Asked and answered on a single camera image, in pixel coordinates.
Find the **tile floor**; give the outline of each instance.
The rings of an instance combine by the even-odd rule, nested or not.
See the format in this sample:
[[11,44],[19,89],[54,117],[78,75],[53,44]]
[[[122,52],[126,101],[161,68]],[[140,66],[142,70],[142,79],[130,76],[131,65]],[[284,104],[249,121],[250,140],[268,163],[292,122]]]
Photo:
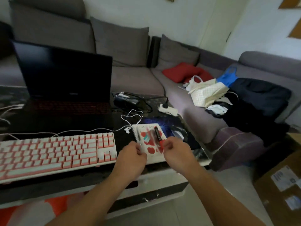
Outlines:
[[[252,168],[240,166],[210,173],[267,226],[273,226],[252,185]],[[213,226],[190,185],[186,188],[185,195],[180,198],[109,219],[105,225]]]

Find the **pink keyboard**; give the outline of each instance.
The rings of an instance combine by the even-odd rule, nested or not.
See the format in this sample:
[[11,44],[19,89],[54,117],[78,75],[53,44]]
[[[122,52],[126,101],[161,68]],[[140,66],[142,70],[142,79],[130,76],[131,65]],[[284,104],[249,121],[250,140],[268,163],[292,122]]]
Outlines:
[[113,133],[0,142],[0,184],[115,163]]

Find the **spiral notebook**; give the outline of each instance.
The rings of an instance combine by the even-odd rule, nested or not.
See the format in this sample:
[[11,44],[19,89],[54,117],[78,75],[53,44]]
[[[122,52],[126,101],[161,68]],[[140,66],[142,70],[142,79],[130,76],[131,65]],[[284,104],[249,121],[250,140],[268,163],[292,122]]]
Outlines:
[[164,162],[163,149],[159,145],[154,128],[157,126],[160,136],[163,140],[166,139],[162,129],[158,124],[134,124],[132,131],[137,143],[141,145],[141,151],[148,155],[146,164]]

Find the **cardboard box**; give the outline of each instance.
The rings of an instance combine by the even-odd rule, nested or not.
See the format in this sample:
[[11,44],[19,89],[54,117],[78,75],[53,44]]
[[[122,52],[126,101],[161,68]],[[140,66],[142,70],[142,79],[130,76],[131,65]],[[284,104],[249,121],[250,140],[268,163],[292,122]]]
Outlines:
[[254,183],[274,226],[301,226],[301,134],[288,135],[294,152]]

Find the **drawer handle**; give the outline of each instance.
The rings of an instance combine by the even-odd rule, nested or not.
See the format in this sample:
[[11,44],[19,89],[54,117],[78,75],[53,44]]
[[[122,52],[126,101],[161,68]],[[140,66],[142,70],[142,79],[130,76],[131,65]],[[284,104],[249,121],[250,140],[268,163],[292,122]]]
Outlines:
[[159,194],[157,194],[156,198],[155,198],[155,199],[152,199],[152,200],[147,200],[145,197],[142,198],[142,200],[145,200],[146,202],[149,202],[149,201],[155,201],[155,200],[158,199],[158,196],[159,196]]

